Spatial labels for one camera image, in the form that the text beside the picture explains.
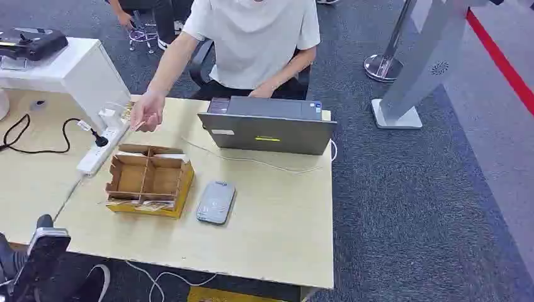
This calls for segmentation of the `person's left hand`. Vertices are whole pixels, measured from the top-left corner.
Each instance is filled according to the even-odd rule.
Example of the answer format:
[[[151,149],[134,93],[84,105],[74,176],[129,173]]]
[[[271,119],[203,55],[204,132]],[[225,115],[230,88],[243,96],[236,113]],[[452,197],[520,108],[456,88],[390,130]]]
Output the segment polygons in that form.
[[[251,91],[248,96],[251,98],[271,98],[276,89],[277,86],[264,83]]]

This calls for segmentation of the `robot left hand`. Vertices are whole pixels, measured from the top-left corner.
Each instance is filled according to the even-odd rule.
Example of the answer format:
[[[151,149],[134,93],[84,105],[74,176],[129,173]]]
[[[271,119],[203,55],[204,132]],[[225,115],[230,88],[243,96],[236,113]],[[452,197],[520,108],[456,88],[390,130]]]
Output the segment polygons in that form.
[[[28,248],[14,255],[16,275],[9,287],[13,301],[25,301],[35,293],[36,284],[53,274],[70,241],[68,231],[54,227],[50,215],[39,217]]]

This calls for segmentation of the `person's right hand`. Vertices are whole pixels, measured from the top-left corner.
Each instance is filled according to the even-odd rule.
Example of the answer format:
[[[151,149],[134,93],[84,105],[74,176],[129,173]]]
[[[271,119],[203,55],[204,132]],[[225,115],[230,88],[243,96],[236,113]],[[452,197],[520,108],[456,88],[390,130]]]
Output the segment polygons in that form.
[[[166,95],[147,91],[135,102],[130,115],[132,131],[154,132],[162,123]]]

